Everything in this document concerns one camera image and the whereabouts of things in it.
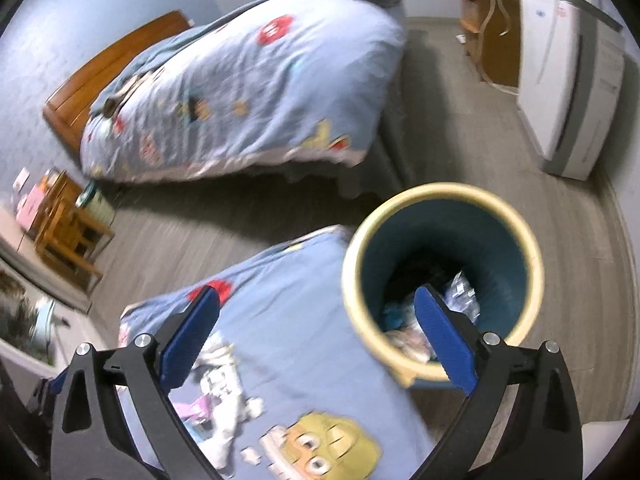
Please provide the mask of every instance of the yellow rim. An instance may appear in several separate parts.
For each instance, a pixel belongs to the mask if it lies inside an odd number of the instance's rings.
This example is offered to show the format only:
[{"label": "yellow rim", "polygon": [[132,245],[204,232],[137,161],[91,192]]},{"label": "yellow rim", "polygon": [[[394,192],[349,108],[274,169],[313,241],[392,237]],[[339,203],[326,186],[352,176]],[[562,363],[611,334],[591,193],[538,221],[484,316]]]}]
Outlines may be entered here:
[{"label": "yellow rim", "polygon": [[505,225],[520,247],[527,270],[527,293],[520,317],[505,338],[507,344],[517,346],[522,343],[542,304],[545,271],[538,242],[529,225],[505,201],[478,187],[453,182],[414,187],[389,199],[371,213],[353,235],[342,265],[342,296],[355,331],[369,351],[387,364],[405,387],[411,386],[415,379],[443,382],[449,378],[441,364],[421,364],[388,343],[365,304],[360,269],[371,238],[389,217],[417,202],[437,199],[460,200],[485,209]]}]

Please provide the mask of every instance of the blue wall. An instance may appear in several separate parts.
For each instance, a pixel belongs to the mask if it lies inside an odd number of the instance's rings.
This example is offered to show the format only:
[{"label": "blue wall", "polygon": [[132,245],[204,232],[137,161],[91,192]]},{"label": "blue wall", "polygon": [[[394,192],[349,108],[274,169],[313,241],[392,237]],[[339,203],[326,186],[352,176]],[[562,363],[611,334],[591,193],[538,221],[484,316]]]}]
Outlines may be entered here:
[{"label": "blue wall", "polygon": [[0,37],[0,193],[21,168],[80,179],[42,119],[42,105],[73,72],[127,33],[171,10],[196,25],[220,16],[214,0],[24,0]]}]

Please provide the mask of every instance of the wooden floor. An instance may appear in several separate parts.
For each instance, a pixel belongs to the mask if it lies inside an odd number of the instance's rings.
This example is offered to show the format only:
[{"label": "wooden floor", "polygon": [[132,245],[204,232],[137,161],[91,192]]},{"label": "wooden floor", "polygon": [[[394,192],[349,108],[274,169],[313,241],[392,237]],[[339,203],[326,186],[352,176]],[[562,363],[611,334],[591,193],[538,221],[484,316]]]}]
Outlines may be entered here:
[{"label": "wooden floor", "polygon": [[[619,220],[596,183],[541,173],[530,156],[515,98],[478,80],[456,42],[457,26],[412,20],[404,60],[408,142],[423,182],[483,187],[511,203],[535,232],[545,299],[526,344],[559,343],[584,422],[620,416],[630,377],[634,313]],[[125,193],[115,240],[98,260],[105,278],[91,315],[115,339],[123,307],[210,276],[252,254],[330,224],[357,225],[375,208],[347,201],[322,179],[277,176],[138,187]],[[415,392],[428,427],[442,434],[462,396]],[[497,425],[508,413],[508,402]],[[495,441],[489,439],[488,448]]]}]

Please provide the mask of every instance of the cartoon eye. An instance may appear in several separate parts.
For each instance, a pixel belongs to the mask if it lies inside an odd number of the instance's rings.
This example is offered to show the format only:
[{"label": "cartoon eye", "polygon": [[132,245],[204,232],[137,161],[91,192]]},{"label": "cartoon eye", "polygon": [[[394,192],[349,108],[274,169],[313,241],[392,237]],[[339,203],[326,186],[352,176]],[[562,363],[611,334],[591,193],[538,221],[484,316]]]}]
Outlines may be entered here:
[{"label": "cartoon eye", "polygon": [[296,442],[311,451],[315,451],[320,447],[320,439],[313,433],[303,433],[296,439]]},{"label": "cartoon eye", "polygon": [[315,456],[306,463],[306,470],[315,476],[321,476],[328,473],[330,469],[331,464],[321,456]]}]

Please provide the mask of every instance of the pink box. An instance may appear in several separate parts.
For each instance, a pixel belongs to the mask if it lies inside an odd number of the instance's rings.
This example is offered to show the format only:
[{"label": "pink box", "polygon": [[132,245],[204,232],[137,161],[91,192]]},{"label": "pink box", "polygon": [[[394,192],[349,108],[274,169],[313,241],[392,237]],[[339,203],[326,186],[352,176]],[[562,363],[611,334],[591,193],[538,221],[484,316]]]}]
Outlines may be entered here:
[{"label": "pink box", "polygon": [[15,216],[15,219],[25,231],[30,231],[44,197],[45,193],[43,190],[39,187],[33,187],[29,194],[20,201],[22,207],[18,209],[18,214]]}]

